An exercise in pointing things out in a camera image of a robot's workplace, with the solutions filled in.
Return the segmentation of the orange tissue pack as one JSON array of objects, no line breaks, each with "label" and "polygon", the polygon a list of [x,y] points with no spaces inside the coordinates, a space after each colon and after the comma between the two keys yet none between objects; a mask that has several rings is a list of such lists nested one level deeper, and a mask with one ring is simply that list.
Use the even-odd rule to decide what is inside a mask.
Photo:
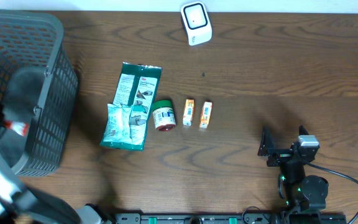
[{"label": "orange tissue pack", "polygon": [[200,115],[200,128],[206,129],[209,125],[209,121],[211,119],[211,110],[212,110],[213,104],[212,102],[205,101],[201,110]]},{"label": "orange tissue pack", "polygon": [[186,99],[184,112],[183,112],[183,125],[191,126],[194,116],[195,101],[192,99]]}]

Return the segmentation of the green lid white jar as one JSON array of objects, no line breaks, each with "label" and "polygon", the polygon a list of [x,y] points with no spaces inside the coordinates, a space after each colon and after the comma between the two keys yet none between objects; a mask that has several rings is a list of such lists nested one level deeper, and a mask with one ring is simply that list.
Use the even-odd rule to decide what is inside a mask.
[{"label": "green lid white jar", "polygon": [[156,101],[152,105],[154,125],[158,131],[169,131],[176,127],[173,105],[170,100]]}]

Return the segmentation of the green white gloves packet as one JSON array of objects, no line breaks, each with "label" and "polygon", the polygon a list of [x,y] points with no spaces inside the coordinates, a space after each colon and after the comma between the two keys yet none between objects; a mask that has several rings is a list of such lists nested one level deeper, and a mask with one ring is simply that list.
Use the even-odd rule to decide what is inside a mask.
[{"label": "green white gloves packet", "polygon": [[147,136],[151,107],[155,99],[161,67],[124,62],[113,101],[109,104],[131,106],[129,126],[132,143],[100,142],[101,146],[142,151]]}]

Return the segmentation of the light green wipes packet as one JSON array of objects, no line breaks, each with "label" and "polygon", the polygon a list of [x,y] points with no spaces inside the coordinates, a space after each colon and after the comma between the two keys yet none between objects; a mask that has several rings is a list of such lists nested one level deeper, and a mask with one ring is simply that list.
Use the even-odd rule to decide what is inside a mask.
[{"label": "light green wipes packet", "polygon": [[131,106],[108,104],[108,121],[103,142],[132,143],[129,126]]}]

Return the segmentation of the red nescafe stick sachet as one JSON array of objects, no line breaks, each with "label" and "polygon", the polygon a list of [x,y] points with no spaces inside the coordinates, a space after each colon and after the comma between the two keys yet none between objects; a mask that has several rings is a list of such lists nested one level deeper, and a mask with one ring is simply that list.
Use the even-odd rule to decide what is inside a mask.
[{"label": "red nescafe stick sachet", "polygon": [[4,127],[14,131],[20,136],[25,136],[29,131],[29,124],[20,121],[4,121]]}]

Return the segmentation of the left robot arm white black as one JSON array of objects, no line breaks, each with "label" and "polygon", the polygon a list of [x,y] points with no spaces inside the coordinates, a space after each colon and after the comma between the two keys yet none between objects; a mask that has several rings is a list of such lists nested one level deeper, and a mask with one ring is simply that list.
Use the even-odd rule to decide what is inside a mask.
[{"label": "left robot arm white black", "polygon": [[[2,109],[0,104],[0,128],[7,125]],[[0,154],[0,223],[14,223],[20,215],[28,215],[37,223],[116,222],[92,204],[74,209],[60,198],[27,186]]]}]

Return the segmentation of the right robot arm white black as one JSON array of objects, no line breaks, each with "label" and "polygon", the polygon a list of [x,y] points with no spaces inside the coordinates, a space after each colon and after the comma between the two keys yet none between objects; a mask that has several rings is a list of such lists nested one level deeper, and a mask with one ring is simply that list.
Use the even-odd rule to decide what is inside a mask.
[{"label": "right robot arm white black", "polygon": [[260,157],[267,158],[267,166],[279,167],[279,184],[284,188],[281,198],[288,201],[292,213],[314,212],[326,208],[328,181],[316,175],[306,175],[305,165],[315,160],[319,141],[303,127],[289,148],[279,149],[267,127],[262,130]]}]

